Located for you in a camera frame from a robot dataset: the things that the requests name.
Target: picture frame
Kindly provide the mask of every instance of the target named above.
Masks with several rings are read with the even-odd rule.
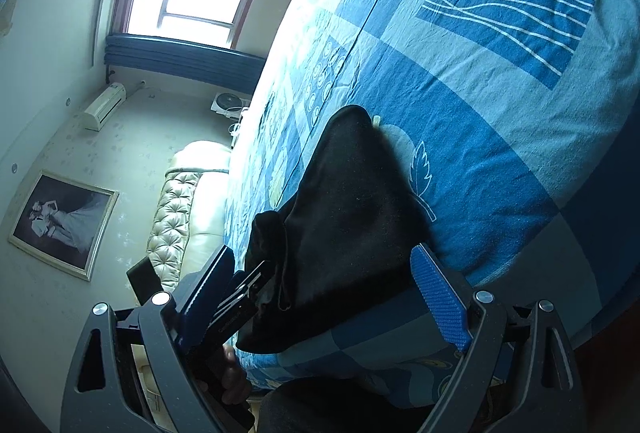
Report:
[[[9,234],[25,253],[85,281],[118,191],[41,170]]]

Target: blue rubber pad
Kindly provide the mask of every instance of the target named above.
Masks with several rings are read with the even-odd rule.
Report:
[[[422,245],[416,245],[411,251],[411,274],[444,340],[466,352],[472,340],[466,308],[431,260],[431,254]]]

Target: black fabric bag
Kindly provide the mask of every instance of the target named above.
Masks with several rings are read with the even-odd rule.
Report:
[[[386,301],[413,283],[410,252],[425,239],[424,215],[385,137],[364,108],[342,108],[295,196],[252,223],[245,270],[268,259],[276,274],[238,348],[282,352]]]

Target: blue curtain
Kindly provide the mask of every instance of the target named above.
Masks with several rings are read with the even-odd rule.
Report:
[[[264,58],[226,48],[155,36],[107,36],[104,63],[203,81],[254,93]]]

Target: bed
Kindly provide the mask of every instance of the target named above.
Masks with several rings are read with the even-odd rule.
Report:
[[[331,115],[362,105],[438,257],[505,302],[550,299],[583,343],[639,293],[639,16],[640,0],[293,0],[230,159],[237,268],[254,215],[295,193]],[[238,355],[257,387],[354,377],[398,407],[435,402],[459,357],[417,288]]]

